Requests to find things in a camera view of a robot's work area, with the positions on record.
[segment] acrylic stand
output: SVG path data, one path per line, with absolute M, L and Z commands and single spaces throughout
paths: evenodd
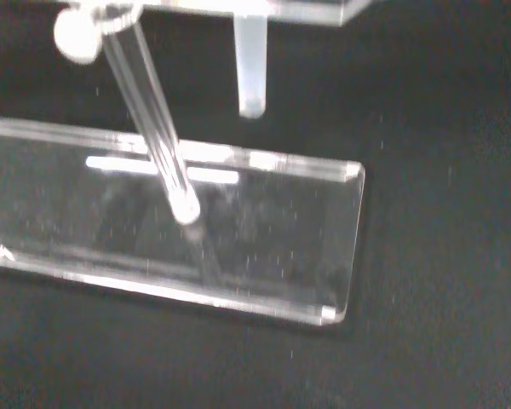
M 178 141 L 140 13 L 91 9 L 102 38 L 66 52 L 90 62 L 104 49 L 139 135 L 0 118 L 0 266 L 314 325 L 340 321 L 364 168 Z

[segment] clear acrylic base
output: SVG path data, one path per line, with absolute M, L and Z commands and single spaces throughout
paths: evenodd
M 201 204 L 169 210 L 134 134 L 0 118 L 0 266 L 313 325 L 347 308 L 365 171 L 181 141 Z

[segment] clear acrylic rod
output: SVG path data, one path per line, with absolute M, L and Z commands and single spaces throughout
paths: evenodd
M 235 15 L 238 111 L 245 118 L 265 112 L 267 93 L 267 17 Z
M 140 23 L 105 35 L 102 45 L 135 126 L 162 176 L 175 219 L 181 224 L 195 222 L 200 204 L 187 178 L 172 117 Z

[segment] black surface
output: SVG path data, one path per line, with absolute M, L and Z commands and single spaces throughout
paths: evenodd
M 132 130 L 106 62 L 59 56 L 51 11 L 0 7 L 0 114 Z M 143 26 L 181 137 L 366 165 L 349 316 L 312 330 L 0 271 L 0 407 L 511 407 L 511 2 L 272 24 L 257 122 L 230 21 Z

